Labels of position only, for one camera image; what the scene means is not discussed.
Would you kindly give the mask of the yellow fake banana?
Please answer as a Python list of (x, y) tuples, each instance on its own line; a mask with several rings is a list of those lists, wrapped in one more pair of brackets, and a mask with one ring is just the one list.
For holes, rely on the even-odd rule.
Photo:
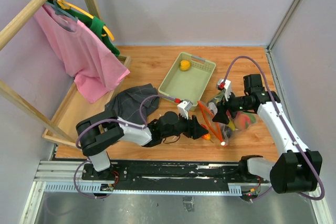
[(227, 124), (227, 126), (232, 130), (235, 131), (236, 130), (236, 126), (234, 124), (234, 122), (232, 120), (230, 120), (230, 122)]

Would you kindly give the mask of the green fake leafy vegetable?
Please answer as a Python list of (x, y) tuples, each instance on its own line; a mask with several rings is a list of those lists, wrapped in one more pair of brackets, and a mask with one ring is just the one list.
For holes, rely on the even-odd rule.
[(208, 101), (208, 105), (214, 104), (216, 105), (217, 103), (221, 102), (223, 99), (227, 101), (230, 97), (230, 94), (227, 93), (225, 90), (220, 91), (217, 95), (215, 95), (212, 99)]

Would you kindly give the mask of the orange fake peach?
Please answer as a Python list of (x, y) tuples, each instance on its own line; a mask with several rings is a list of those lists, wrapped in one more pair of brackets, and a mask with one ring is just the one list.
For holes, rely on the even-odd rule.
[(245, 130), (252, 124), (249, 114), (239, 112), (234, 118), (234, 125), (238, 130)]

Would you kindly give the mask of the yellow fake orange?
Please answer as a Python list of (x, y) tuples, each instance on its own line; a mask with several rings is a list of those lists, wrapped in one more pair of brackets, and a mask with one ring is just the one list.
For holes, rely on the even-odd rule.
[(179, 67), (181, 71), (188, 71), (191, 67), (191, 62), (189, 60), (181, 60)]

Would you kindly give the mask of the dark fake avocado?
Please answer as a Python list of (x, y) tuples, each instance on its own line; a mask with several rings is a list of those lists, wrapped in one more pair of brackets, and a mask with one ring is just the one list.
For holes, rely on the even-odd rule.
[(233, 135), (233, 130), (230, 127), (228, 127), (228, 126), (225, 125), (222, 128), (222, 136), (223, 136), (223, 138), (224, 139), (230, 139), (232, 137), (232, 135)]

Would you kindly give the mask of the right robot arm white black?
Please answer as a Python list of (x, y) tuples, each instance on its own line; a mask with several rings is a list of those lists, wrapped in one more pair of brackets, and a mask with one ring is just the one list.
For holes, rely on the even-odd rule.
[(274, 191), (305, 193), (316, 190), (322, 156), (309, 150), (289, 123), (275, 92), (269, 91), (261, 75), (244, 76), (244, 95), (237, 97), (229, 80), (220, 79), (216, 85), (223, 92), (217, 102), (213, 122), (228, 124), (239, 112), (253, 111), (267, 127), (277, 148), (279, 157), (270, 162), (259, 155), (244, 156), (239, 161), (238, 177), (250, 182), (256, 176), (271, 183)]

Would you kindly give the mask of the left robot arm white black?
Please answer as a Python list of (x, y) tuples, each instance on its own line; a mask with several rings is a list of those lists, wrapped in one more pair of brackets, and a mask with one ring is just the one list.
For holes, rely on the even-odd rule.
[(196, 116), (185, 118), (168, 111), (147, 125), (135, 124), (104, 111), (76, 125), (76, 147), (91, 161), (94, 173), (100, 179), (112, 175), (112, 166), (106, 149), (119, 141), (135, 143), (142, 147), (154, 147), (165, 138), (185, 135), (194, 140), (208, 134)]

